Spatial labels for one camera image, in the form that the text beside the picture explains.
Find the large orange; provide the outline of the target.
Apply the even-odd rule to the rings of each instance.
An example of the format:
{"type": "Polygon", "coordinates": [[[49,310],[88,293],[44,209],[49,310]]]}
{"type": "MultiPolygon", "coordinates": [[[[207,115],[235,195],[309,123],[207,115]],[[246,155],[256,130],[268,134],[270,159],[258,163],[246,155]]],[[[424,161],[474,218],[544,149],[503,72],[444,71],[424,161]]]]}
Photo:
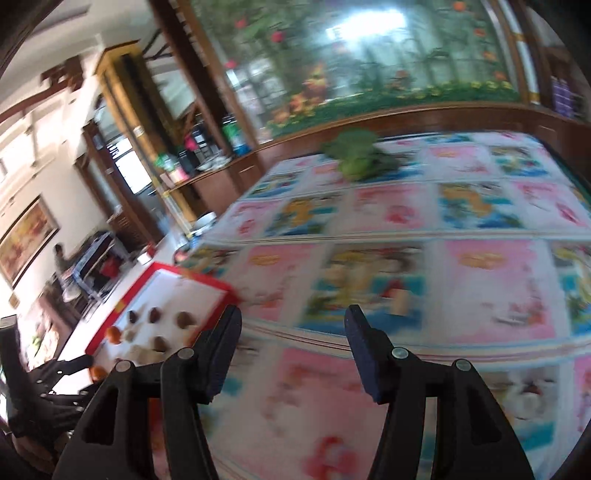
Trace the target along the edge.
{"type": "Polygon", "coordinates": [[[121,331],[115,325],[112,325],[105,330],[104,338],[113,345],[119,345],[122,342],[121,331]]]}

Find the beige peeled chunk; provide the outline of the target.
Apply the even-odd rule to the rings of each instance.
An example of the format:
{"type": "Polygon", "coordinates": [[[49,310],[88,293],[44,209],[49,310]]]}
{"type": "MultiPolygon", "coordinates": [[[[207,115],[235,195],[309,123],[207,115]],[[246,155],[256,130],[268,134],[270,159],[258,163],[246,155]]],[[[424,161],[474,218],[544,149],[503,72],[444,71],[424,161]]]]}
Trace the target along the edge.
{"type": "Polygon", "coordinates": [[[136,334],[137,334],[137,330],[136,329],[134,329],[134,328],[126,328],[122,332],[122,339],[125,342],[132,343],[134,341],[134,339],[135,339],[136,334]]]}
{"type": "Polygon", "coordinates": [[[128,350],[128,360],[136,366],[148,363],[149,351],[141,345],[132,345],[128,350]]]}

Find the seated person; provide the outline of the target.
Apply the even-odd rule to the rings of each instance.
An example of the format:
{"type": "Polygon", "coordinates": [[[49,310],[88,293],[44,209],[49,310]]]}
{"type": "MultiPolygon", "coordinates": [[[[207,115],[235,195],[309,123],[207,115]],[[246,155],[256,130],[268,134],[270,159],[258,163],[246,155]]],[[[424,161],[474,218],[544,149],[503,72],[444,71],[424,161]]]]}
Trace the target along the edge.
{"type": "Polygon", "coordinates": [[[77,260],[74,257],[66,256],[62,243],[57,243],[54,246],[53,251],[60,284],[62,287],[66,287],[72,282],[72,272],[77,260]]]}

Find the small dining table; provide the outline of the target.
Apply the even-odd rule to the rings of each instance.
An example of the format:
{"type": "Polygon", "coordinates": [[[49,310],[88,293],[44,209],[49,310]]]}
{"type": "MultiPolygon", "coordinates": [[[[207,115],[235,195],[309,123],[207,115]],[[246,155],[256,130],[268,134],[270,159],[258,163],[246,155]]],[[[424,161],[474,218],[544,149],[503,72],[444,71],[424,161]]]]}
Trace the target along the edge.
{"type": "Polygon", "coordinates": [[[102,301],[102,290],[107,283],[96,286],[95,277],[97,274],[105,276],[105,273],[101,273],[100,270],[104,263],[111,258],[120,260],[122,264],[131,261],[130,254],[122,242],[114,233],[106,231],[92,241],[73,267],[74,281],[93,300],[102,301]]]}

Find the red white shallow box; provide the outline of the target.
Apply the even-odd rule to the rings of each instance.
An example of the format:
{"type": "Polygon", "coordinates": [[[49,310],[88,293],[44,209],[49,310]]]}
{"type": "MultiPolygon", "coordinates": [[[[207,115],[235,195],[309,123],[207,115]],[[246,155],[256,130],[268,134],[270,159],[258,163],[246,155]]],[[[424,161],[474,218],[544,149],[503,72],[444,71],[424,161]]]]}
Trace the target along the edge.
{"type": "Polygon", "coordinates": [[[109,371],[117,362],[129,361],[128,350],[132,345],[141,345],[149,351],[147,364],[159,363],[177,350],[191,346],[202,331],[212,328],[226,306],[236,302],[235,291],[221,280],[188,269],[154,263],[117,302],[90,340],[85,353],[94,358],[96,365],[109,371]],[[161,310],[161,319],[150,324],[148,313],[153,307],[161,310]],[[131,310],[138,315],[135,324],[128,321],[131,310]],[[175,316],[181,311],[190,313],[197,323],[187,329],[179,329],[175,316]],[[104,335],[112,325],[117,326],[121,334],[126,328],[136,329],[134,341],[128,343],[122,339],[119,345],[110,344],[104,335]],[[154,336],[166,339],[170,346],[166,353],[152,350],[151,339],[154,336]]]}

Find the fruit pattern tablecloth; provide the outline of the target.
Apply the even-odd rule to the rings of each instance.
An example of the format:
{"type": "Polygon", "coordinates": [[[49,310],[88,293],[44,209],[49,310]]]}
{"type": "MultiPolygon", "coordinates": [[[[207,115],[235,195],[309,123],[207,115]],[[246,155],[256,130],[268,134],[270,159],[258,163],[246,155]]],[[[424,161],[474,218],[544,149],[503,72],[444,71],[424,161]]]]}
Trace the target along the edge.
{"type": "Polygon", "coordinates": [[[471,361],[539,479],[590,419],[590,189],[510,132],[380,143],[349,182],[325,155],[276,164],[180,265],[228,283],[243,327],[199,412],[223,479],[363,479],[386,408],[346,341],[355,304],[391,342],[471,361]]]}

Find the pink bottle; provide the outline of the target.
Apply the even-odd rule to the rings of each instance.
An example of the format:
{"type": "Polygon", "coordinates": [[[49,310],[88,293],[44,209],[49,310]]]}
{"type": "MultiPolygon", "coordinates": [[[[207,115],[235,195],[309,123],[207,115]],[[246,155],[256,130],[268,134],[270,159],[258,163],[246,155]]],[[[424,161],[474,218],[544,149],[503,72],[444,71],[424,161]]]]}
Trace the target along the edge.
{"type": "Polygon", "coordinates": [[[184,137],[184,146],[187,150],[190,150],[192,152],[198,150],[198,144],[195,142],[194,138],[190,134],[187,134],[184,137]]]}

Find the green label water bottle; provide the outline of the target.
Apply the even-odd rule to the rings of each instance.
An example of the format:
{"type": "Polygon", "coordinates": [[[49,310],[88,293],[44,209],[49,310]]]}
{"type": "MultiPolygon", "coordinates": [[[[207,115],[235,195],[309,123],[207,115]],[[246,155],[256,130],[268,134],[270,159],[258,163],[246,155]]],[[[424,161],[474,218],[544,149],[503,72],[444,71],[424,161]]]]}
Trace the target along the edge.
{"type": "Polygon", "coordinates": [[[231,145],[232,152],[235,153],[236,156],[243,156],[252,151],[249,144],[246,142],[245,134],[242,133],[242,129],[239,127],[235,116],[232,114],[224,116],[224,119],[222,120],[222,131],[231,145]]]}

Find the green leafy vegetable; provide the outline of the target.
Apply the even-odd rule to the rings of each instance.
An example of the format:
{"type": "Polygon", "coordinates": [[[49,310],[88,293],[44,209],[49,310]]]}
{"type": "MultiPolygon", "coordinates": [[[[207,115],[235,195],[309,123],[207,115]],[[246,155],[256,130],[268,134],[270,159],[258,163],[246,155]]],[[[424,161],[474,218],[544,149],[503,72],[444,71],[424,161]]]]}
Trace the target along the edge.
{"type": "Polygon", "coordinates": [[[346,130],[322,146],[325,156],[338,162],[339,172],[349,182],[375,179],[398,172],[401,161],[377,147],[378,136],[363,129],[346,130]]]}

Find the purple bottle right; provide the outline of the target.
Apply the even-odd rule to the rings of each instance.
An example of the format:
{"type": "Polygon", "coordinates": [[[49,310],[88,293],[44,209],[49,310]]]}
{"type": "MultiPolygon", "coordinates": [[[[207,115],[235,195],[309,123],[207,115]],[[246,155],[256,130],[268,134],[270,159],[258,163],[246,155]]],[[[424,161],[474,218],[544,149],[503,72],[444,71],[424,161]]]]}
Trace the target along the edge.
{"type": "Polygon", "coordinates": [[[570,119],[573,119],[575,117],[573,108],[573,96],[568,82],[564,79],[561,80],[561,88],[564,115],[570,119]]]}

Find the purple bottle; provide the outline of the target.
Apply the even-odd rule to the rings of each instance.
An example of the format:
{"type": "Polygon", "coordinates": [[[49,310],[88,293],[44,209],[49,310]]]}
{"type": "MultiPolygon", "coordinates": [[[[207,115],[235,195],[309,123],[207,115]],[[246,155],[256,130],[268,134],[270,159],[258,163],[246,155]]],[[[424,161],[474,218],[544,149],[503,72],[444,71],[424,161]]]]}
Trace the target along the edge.
{"type": "Polygon", "coordinates": [[[573,96],[568,82],[564,79],[561,80],[561,88],[564,115],[570,119],[573,119],[575,117],[573,108],[573,96]]]}
{"type": "Polygon", "coordinates": [[[563,115],[564,105],[562,100],[562,86],[560,80],[554,75],[551,76],[551,85],[554,111],[559,115],[563,115]]]}

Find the purple bottle left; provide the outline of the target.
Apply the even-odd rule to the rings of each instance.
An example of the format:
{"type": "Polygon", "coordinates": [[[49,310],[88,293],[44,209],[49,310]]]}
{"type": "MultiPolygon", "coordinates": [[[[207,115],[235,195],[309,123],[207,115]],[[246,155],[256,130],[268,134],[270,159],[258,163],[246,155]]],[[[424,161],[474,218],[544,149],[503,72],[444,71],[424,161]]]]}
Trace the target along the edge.
{"type": "Polygon", "coordinates": [[[551,76],[551,85],[554,111],[559,115],[563,115],[564,105],[562,100],[562,86],[560,80],[554,75],[551,76]]]}

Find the flower glass partition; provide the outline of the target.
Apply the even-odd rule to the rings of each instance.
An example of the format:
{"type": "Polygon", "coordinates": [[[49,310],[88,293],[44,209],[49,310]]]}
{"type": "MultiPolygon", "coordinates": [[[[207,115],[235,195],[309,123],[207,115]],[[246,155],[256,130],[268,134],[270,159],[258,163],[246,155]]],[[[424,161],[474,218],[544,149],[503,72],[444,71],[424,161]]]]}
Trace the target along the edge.
{"type": "Polygon", "coordinates": [[[260,142],[405,105],[520,96],[486,1],[195,1],[260,142]]]}

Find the framed wall painting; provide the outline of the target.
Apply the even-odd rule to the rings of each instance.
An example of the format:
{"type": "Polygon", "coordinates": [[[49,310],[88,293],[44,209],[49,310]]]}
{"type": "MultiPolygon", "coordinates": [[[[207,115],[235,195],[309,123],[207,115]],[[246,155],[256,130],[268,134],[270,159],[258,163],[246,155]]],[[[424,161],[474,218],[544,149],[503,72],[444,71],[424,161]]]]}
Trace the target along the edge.
{"type": "Polygon", "coordinates": [[[1,275],[14,288],[59,232],[60,226],[45,199],[38,195],[1,237],[1,275]]]}

